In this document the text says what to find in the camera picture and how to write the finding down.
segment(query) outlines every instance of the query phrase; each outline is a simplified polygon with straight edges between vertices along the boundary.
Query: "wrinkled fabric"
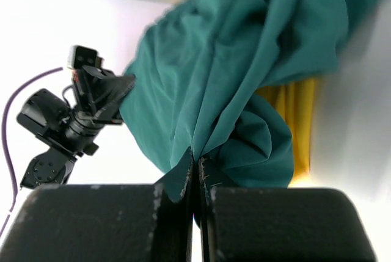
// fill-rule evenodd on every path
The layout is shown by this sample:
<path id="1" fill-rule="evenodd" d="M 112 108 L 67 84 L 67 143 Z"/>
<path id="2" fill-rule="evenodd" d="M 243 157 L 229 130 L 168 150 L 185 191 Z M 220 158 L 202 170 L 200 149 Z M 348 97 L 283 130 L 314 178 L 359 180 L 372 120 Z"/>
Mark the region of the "wrinkled fabric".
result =
<path id="1" fill-rule="evenodd" d="M 187 0 L 145 33 L 121 115 L 168 172 L 191 147 L 240 186 L 286 187 L 291 131 L 257 89 L 335 71 L 377 0 Z"/>
<path id="2" fill-rule="evenodd" d="M 292 133 L 294 174 L 290 185 L 310 177 L 311 127 L 318 84 L 318 79 L 308 78 L 255 92 L 270 103 Z"/>

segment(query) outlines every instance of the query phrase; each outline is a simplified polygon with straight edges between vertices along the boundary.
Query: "yellow fabric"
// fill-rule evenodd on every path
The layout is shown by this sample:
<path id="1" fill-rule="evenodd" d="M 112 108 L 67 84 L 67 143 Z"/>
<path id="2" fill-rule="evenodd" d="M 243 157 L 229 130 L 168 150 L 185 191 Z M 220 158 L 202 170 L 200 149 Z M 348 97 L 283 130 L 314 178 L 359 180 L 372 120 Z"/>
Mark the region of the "yellow fabric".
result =
<path id="1" fill-rule="evenodd" d="M 264 87 L 256 91 L 281 115 L 292 132 L 294 175 L 291 185 L 310 173 L 310 140 L 312 111 L 316 93 L 316 79 L 278 87 Z"/>

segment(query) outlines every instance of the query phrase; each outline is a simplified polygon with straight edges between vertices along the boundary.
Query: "white wall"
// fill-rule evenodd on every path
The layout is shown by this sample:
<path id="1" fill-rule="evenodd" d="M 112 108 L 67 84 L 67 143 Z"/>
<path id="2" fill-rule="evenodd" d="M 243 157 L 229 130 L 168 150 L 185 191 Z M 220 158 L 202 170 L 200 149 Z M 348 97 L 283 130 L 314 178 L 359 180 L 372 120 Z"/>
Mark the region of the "white wall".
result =
<path id="1" fill-rule="evenodd" d="M 380 262 L 391 261 L 391 0 L 356 32 L 315 107 L 311 174 L 356 204 Z"/>
<path id="2" fill-rule="evenodd" d="M 391 0 L 385 0 L 345 52 L 342 70 L 324 82 L 315 112 L 312 170 L 315 186 L 344 189 L 355 201 L 380 262 L 387 258 L 383 237 L 390 210 Z M 146 25 L 170 4 L 137 0 L 0 0 L 3 83 L 0 107 L 20 84 L 38 73 L 64 66 L 69 47 L 99 50 L 104 67 L 120 73 L 133 57 Z M 46 150 L 14 121 L 24 101 L 41 87 L 56 95 L 69 74 L 51 75 L 15 101 L 8 124 L 9 146 L 18 180 L 29 161 Z M 161 173 L 142 155 L 123 127 L 107 127 L 94 157 L 76 163 L 70 183 L 152 183 Z M 4 158 L 0 162 L 0 222 L 11 203 Z M 27 191 L 21 194 L 22 204 Z M 194 261 L 200 261 L 199 231 Z"/>

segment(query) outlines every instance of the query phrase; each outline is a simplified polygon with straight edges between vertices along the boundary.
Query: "teal cloth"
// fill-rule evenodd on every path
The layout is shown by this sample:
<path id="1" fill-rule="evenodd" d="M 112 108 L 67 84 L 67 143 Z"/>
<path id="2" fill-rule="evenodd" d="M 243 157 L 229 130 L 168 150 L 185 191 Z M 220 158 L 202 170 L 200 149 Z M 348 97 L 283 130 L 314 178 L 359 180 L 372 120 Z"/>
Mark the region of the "teal cloth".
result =
<path id="1" fill-rule="evenodd" d="M 191 147 L 240 186 L 286 187 L 291 133 L 257 88 L 335 71 L 377 0 L 187 0 L 145 33 L 120 113 L 166 173 Z"/>

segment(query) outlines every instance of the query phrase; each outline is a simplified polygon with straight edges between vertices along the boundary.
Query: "wire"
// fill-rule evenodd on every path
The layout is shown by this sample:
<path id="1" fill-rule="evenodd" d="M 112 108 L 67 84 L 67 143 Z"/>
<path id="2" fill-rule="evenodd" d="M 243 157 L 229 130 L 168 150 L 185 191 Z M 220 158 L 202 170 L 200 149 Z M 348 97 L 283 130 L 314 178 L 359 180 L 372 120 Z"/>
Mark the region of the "wire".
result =
<path id="1" fill-rule="evenodd" d="M 68 101 L 67 98 L 65 97 L 65 94 L 66 94 L 66 92 L 67 92 L 69 89 L 71 89 L 72 87 L 73 87 L 73 85 L 66 86 L 66 87 L 63 89 L 62 93 L 61 93 L 62 99 L 64 99 L 65 103 L 67 104 L 67 106 L 68 106 L 69 108 L 71 108 L 71 104 L 69 103 L 69 101 Z"/>
<path id="2" fill-rule="evenodd" d="M 7 215 L 7 217 L 6 217 L 5 221 L 4 221 L 4 224 L 1 227 L 0 237 L 3 234 L 3 232 L 5 230 L 5 227 L 7 226 L 7 223 L 9 221 L 9 219 L 10 219 L 10 215 L 12 214 L 12 211 L 13 211 L 13 209 L 15 207 L 16 197 L 18 195 L 18 183 L 16 182 L 15 169 L 13 168 L 10 152 L 9 152 L 9 149 L 8 149 L 8 142 L 7 142 L 7 119 L 8 119 L 8 113 L 9 113 L 11 104 L 14 101 L 14 99 L 16 98 L 16 96 L 18 96 L 19 93 L 23 89 L 25 89 L 28 85 L 31 85 L 35 81 L 37 81 L 39 79 L 42 79 L 45 76 L 48 76 L 48 75 L 53 74 L 53 73 L 57 73 L 58 71 L 62 71 L 62 70 L 63 70 L 63 68 L 54 68 L 54 69 L 52 69 L 50 71 L 46 71 L 46 72 L 44 72 L 42 74 L 39 74 L 38 76 L 35 76 L 34 78 L 28 80 L 23 85 L 21 85 L 19 88 L 17 88 L 16 91 L 14 91 L 12 93 L 12 95 L 10 96 L 10 98 L 7 101 L 7 104 L 5 105 L 5 108 L 4 108 L 4 111 L 3 111 L 3 114 L 2 114 L 2 120 L 1 120 L 1 142 L 2 142 L 2 150 L 3 150 L 3 153 L 4 153 L 5 161 L 7 163 L 7 167 L 8 167 L 9 173 L 10 173 L 10 177 L 11 177 L 11 183 L 12 183 L 12 204 L 11 204 L 10 210 L 8 212 L 8 215 Z"/>

